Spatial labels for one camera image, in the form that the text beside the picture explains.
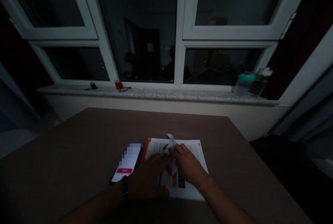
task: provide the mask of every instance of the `small black object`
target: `small black object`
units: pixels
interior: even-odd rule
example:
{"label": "small black object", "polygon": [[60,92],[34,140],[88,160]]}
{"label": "small black object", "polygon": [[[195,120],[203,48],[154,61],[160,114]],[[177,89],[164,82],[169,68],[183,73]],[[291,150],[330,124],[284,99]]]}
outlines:
{"label": "small black object", "polygon": [[122,194],[124,195],[124,203],[128,203],[128,185],[127,185],[127,176],[125,175],[122,178]]}
{"label": "small black object", "polygon": [[94,82],[90,82],[90,87],[92,89],[97,89],[97,86],[96,86],[96,84]]}

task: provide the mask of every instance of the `red can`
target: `red can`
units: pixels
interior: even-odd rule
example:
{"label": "red can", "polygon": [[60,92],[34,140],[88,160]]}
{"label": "red can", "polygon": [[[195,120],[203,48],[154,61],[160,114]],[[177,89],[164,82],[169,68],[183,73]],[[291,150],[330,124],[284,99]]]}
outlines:
{"label": "red can", "polygon": [[123,85],[119,80],[116,80],[115,83],[117,90],[123,89]]}

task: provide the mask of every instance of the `black wristband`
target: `black wristband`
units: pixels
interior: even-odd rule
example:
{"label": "black wristband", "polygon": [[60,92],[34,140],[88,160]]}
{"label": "black wristband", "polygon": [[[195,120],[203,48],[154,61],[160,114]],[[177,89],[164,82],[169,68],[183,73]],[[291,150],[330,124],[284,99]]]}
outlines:
{"label": "black wristband", "polygon": [[122,194],[124,195],[124,203],[128,203],[128,185],[127,185],[127,177],[124,176],[122,178]]}

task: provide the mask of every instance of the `clear bottle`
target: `clear bottle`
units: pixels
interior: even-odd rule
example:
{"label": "clear bottle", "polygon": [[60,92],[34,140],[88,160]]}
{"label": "clear bottle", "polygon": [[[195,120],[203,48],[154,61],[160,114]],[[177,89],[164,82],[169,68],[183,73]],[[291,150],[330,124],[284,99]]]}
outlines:
{"label": "clear bottle", "polygon": [[260,96],[272,73],[273,70],[271,70],[269,67],[259,69],[258,73],[256,74],[256,81],[253,82],[249,93],[253,96]]}
{"label": "clear bottle", "polygon": [[255,80],[256,75],[254,75],[252,71],[246,71],[240,74],[238,76],[237,84],[233,93],[239,96],[245,95]]}

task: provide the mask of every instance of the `wooden table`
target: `wooden table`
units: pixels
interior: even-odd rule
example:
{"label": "wooden table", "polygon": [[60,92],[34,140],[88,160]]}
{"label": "wooden table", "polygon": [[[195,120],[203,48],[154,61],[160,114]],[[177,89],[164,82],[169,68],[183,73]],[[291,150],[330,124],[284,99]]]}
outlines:
{"label": "wooden table", "polygon": [[[227,117],[87,108],[0,160],[16,218],[59,219],[108,187],[131,140],[200,139],[209,173],[259,223],[311,223]],[[121,208],[118,221],[217,223],[206,202],[158,199]]]}

